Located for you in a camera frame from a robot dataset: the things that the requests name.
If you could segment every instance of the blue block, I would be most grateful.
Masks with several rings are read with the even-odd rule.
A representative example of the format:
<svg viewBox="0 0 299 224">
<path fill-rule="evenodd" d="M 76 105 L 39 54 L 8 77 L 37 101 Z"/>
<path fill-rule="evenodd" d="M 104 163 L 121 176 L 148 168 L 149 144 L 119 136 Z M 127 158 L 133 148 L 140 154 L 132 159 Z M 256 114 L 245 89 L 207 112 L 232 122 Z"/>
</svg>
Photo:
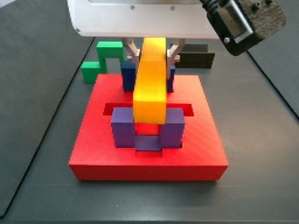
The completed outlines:
<svg viewBox="0 0 299 224">
<path fill-rule="evenodd" d="M 161 126 L 160 138 L 163 148 L 181 148 L 184 116 L 181 108 L 165 110 L 165 124 Z"/>
<path fill-rule="evenodd" d="M 121 63 L 121 77 L 124 92 L 133 92 L 136 85 L 136 66 L 128 60 Z"/>
<path fill-rule="evenodd" d="M 160 151 L 163 149 L 160 145 L 159 136 L 136 136 L 135 137 L 135 150 L 136 151 Z"/>
<path fill-rule="evenodd" d="M 167 93 L 173 92 L 173 74 L 175 74 L 175 66 L 171 66 L 171 77 L 169 77 L 169 80 L 165 83 Z"/>
<path fill-rule="evenodd" d="M 111 127 L 116 147 L 135 148 L 136 126 L 133 122 L 132 108 L 113 108 Z"/>
</svg>

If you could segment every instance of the green block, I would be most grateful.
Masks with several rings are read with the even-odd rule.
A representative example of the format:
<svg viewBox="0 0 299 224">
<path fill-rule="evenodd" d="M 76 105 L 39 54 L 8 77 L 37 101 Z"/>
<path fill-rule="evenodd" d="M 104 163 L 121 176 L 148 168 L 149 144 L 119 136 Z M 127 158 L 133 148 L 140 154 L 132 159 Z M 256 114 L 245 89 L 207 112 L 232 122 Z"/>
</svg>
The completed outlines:
<svg viewBox="0 0 299 224">
<path fill-rule="evenodd" d="M 95 83 L 99 74 L 103 74 L 103 69 L 97 61 L 84 61 L 80 66 L 83 79 L 85 82 Z"/>
<path fill-rule="evenodd" d="M 125 60 L 125 48 L 120 41 L 100 41 L 97 42 L 97 58 L 103 59 L 119 59 L 120 62 Z"/>
</svg>

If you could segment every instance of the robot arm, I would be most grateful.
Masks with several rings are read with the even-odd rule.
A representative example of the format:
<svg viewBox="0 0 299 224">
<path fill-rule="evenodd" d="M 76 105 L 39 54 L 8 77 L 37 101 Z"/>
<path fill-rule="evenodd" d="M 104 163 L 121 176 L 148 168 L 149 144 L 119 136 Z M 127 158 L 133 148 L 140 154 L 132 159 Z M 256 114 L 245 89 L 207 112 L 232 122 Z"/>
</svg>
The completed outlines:
<svg viewBox="0 0 299 224">
<path fill-rule="evenodd" d="M 232 55 L 240 55 L 286 25 L 276 0 L 68 0 L 68 4 L 72 25 L 81 36 L 219 36 Z M 180 48 L 171 49 L 169 63 Z"/>
<path fill-rule="evenodd" d="M 286 26 L 275 0 L 200 0 L 228 52 L 237 56 Z"/>
</svg>

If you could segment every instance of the yellow block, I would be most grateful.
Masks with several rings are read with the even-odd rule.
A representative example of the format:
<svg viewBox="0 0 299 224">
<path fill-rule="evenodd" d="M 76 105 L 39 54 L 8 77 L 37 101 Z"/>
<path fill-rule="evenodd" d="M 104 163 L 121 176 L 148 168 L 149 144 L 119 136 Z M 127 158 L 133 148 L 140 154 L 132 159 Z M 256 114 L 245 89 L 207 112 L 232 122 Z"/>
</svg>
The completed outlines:
<svg viewBox="0 0 299 224">
<path fill-rule="evenodd" d="M 136 123 L 165 122 L 165 38 L 144 38 L 133 92 Z"/>
</svg>

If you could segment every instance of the red base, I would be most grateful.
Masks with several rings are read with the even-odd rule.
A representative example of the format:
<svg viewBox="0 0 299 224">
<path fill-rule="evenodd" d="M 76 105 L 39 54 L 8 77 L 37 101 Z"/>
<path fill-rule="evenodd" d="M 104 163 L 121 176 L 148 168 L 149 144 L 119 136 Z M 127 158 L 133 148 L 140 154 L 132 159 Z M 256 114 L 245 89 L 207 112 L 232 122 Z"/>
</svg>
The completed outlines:
<svg viewBox="0 0 299 224">
<path fill-rule="evenodd" d="M 228 160 L 197 76 L 175 75 L 167 107 L 183 108 L 185 128 L 180 149 L 143 152 L 116 148 L 109 125 L 113 107 L 132 106 L 121 76 L 101 74 L 83 119 L 69 167 L 80 180 L 217 180 Z"/>
</svg>

